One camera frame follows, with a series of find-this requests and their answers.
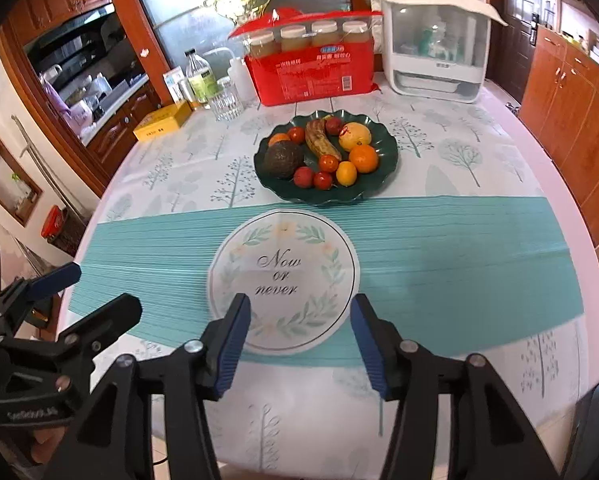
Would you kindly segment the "white countertop sterilizer cabinet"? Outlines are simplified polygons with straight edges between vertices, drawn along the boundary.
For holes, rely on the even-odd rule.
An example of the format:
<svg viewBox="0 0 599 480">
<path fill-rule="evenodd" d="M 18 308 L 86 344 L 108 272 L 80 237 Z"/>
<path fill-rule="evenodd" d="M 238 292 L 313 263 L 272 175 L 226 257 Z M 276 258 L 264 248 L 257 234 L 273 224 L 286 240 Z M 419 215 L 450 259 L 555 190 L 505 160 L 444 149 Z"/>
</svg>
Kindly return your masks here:
<svg viewBox="0 0 599 480">
<path fill-rule="evenodd" d="M 391 88 L 470 104 L 481 91 L 498 11 L 481 0 L 371 0 L 382 12 L 382 62 Z"/>
</svg>

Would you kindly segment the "small white blue box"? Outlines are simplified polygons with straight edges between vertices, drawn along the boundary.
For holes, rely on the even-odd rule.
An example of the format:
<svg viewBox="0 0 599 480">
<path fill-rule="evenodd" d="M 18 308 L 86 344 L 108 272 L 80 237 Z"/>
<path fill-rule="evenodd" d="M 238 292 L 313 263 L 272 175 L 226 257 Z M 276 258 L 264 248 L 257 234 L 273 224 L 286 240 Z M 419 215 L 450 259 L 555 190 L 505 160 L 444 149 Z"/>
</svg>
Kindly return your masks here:
<svg viewBox="0 0 599 480">
<path fill-rule="evenodd" d="M 188 101 L 190 86 L 180 66 L 162 75 L 162 79 L 174 102 Z"/>
</svg>

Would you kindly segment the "red paper cup package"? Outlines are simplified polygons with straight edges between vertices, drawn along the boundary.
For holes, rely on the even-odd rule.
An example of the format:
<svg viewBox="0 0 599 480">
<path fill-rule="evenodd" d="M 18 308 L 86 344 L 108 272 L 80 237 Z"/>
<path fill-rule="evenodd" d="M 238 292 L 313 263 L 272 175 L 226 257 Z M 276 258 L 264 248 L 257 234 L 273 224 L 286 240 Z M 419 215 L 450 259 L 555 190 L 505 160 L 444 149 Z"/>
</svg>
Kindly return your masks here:
<svg viewBox="0 0 599 480">
<path fill-rule="evenodd" d="M 235 27 L 261 104 L 275 106 L 377 90 L 373 27 L 380 11 L 301 13 L 281 8 Z"/>
</svg>

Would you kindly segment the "clear glass cup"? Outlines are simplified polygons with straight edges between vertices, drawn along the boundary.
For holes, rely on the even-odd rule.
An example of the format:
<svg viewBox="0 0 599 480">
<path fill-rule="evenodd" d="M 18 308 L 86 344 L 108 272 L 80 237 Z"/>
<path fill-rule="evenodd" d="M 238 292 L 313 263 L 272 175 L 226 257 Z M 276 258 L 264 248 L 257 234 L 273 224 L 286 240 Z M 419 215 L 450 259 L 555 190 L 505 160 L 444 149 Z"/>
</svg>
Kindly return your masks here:
<svg viewBox="0 0 599 480">
<path fill-rule="evenodd" d="M 218 122 L 231 122 L 244 112 L 236 85 L 229 77 L 217 81 L 217 92 L 209 99 L 209 105 Z"/>
</svg>

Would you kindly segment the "brown ripe banana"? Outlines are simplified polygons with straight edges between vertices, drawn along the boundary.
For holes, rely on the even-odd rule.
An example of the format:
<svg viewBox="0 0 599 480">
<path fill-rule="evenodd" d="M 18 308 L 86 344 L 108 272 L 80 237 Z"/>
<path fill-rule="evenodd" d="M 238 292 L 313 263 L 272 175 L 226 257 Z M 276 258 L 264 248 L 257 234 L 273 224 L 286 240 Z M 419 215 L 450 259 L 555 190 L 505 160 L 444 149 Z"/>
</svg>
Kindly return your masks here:
<svg viewBox="0 0 599 480">
<path fill-rule="evenodd" d="M 307 122 L 305 127 L 305 142 L 313 155 L 320 158 L 325 155 L 342 160 L 341 152 L 331 143 L 325 132 L 325 120 L 318 118 Z"/>
</svg>

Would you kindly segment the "dark avocado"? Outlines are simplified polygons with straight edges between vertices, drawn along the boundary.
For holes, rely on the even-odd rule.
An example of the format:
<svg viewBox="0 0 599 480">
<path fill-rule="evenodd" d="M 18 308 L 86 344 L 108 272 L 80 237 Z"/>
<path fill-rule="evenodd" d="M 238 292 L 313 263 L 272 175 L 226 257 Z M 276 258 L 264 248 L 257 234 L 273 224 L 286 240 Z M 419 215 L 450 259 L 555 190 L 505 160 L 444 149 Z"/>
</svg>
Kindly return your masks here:
<svg viewBox="0 0 599 480">
<path fill-rule="evenodd" d="M 267 176 L 288 179 L 304 165 L 304 152 L 292 141 L 278 141 L 269 146 L 262 164 Z"/>
</svg>

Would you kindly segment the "yellow apple with sticker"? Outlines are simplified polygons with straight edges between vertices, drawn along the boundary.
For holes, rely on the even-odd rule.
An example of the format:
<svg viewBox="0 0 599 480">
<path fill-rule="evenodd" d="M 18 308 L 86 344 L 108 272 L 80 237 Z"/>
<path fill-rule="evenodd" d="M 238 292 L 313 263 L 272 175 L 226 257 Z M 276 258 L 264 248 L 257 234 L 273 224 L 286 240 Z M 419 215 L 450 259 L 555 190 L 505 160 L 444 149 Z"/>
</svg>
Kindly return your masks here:
<svg viewBox="0 0 599 480">
<path fill-rule="evenodd" d="M 339 146 L 346 152 L 350 152 L 357 146 L 370 145 L 371 142 L 370 129 L 360 122 L 347 122 L 339 131 Z"/>
</svg>

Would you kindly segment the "small yellow orange kumquat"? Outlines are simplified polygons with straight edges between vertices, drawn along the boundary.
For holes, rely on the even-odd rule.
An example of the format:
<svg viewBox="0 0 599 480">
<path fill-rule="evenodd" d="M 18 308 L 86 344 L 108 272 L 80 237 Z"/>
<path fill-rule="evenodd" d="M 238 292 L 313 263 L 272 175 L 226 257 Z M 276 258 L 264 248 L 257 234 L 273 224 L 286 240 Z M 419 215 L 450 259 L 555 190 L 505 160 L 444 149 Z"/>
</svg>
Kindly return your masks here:
<svg viewBox="0 0 599 480">
<path fill-rule="evenodd" d="M 348 186 L 353 185 L 357 181 L 358 171 L 352 162 L 344 160 L 337 167 L 335 177 L 339 185 L 348 188 Z"/>
</svg>

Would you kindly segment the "large red tomato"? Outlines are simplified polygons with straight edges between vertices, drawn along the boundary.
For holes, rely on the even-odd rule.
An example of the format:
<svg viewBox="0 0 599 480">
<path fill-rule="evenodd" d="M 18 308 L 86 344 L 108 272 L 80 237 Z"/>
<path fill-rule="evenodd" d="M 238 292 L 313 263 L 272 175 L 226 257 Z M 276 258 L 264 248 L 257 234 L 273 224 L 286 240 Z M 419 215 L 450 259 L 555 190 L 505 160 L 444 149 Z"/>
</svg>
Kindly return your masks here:
<svg viewBox="0 0 599 480">
<path fill-rule="evenodd" d="M 294 126 L 288 129 L 286 134 L 290 140 L 297 145 L 301 145 L 305 142 L 305 130 L 301 127 Z"/>
</svg>

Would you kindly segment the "dark green scalloped plate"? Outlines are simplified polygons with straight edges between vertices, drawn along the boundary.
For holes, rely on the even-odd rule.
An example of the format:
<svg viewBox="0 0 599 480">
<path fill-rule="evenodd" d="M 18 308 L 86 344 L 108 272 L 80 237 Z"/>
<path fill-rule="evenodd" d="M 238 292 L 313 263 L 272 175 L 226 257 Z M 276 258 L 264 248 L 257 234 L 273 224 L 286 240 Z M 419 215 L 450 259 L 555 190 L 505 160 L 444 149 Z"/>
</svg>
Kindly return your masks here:
<svg viewBox="0 0 599 480">
<path fill-rule="evenodd" d="M 385 126 L 345 110 L 318 110 L 273 128 L 254 155 L 259 182 L 281 200 L 313 206 L 352 204 L 380 191 L 398 165 Z"/>
</svg>

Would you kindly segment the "white plastic squeeze bottle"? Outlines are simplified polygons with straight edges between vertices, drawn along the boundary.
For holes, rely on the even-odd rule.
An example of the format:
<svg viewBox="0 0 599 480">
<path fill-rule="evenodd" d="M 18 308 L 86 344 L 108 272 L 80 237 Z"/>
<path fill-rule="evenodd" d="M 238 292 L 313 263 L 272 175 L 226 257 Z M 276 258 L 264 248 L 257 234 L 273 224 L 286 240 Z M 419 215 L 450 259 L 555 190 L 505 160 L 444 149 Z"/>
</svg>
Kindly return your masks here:
<svg viewBox="0 0 599 480">
<path fill-rule="evenodd" d="M 242 102 L 250 103 L 256 100 L 257 91 L 243 58 L 231 58 L 228 76 L 234 83 Z"/>
</svg>

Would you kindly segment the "wooden cabinet right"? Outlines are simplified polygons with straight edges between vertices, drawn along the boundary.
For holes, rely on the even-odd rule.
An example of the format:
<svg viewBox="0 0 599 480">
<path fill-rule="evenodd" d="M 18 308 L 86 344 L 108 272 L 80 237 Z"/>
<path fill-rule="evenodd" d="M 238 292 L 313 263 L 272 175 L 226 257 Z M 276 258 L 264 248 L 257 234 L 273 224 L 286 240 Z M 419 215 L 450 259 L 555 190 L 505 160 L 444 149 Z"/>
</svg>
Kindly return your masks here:
<svg viewBox="0 0 599 480">
<path fill-rule="evenodd" d="M 559 170 L 599 244 L 599 64 L 539 27 L 519 117 Z"/>
</svg>

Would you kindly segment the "small red cherry tomato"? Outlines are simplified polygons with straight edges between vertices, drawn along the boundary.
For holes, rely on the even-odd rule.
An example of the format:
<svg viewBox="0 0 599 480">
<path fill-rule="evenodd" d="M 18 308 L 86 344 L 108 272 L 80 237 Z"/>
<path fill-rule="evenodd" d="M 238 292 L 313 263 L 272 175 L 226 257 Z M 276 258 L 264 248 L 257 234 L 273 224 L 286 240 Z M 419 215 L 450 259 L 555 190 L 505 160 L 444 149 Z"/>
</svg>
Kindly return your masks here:
<svg viewBox="0 0 599 480">
<path fill-rule="evenodd" d="M 341 118 L 330 116 L 324 120 L 325 132 L 329 136 L 338 136 L 341 133 L 344 123 Z"/>
</svg>

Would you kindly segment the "large orange mandarin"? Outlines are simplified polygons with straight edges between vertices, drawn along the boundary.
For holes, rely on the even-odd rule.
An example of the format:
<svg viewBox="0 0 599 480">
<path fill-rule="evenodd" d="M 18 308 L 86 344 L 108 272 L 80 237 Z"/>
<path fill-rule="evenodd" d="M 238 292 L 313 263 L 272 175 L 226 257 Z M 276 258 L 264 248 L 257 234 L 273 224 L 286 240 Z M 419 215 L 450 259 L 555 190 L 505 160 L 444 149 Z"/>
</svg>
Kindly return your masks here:
<svg viewBox="0 0 599 480">
<path fill-rule="evenodd" d="M 268 146 L 273 146 L 274 144 L 280 142 L 292 142 L 292 139 L 287 133 L 277 133 L 271 137 L 269 140 Z"/>
</svg>

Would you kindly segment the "round white floral placemat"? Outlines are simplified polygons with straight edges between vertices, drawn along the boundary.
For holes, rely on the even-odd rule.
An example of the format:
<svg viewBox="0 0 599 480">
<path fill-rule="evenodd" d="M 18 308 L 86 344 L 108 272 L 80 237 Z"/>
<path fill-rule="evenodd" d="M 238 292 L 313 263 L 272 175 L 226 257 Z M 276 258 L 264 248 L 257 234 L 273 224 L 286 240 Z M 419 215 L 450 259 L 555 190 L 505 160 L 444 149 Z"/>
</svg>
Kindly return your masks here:
<svg viewBox="0 0 599 480">
<path fill-rule="evenodd" d="M 221 243 L 208 270 L 213 318 L 240 292 L 250 301 L 245 349 L 291 356 L 332 337 L 359 290 L 356 248 L 335 222 L 300 209 L 252 217 Z"/>
</svg>

